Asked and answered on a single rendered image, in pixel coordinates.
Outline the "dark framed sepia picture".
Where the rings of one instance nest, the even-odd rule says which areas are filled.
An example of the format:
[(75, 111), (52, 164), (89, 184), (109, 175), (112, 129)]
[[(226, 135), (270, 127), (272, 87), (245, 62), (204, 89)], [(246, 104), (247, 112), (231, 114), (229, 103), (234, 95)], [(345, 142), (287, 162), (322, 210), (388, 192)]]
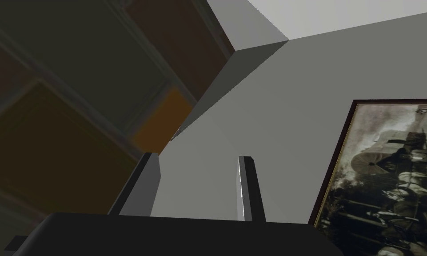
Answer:
[(309, 224), (343, 256), (427, 256), (427, 99), (352, 102)]

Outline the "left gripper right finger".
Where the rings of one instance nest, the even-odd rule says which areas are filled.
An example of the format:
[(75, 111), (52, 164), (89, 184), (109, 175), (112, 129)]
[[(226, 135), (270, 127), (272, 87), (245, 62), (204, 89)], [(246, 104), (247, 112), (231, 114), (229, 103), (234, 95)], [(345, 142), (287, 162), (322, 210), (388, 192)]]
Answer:
[(266, 222), (255, 162), (239, 156), (236, 172), (237, 220)]

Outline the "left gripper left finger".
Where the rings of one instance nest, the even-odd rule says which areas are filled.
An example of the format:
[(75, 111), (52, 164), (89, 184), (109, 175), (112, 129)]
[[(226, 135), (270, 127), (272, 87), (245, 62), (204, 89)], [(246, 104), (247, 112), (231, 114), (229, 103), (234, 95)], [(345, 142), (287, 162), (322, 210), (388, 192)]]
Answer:
[(160, 179), (161, 172), (158, 153), (144, 153), (108, 214), (150, 216)]

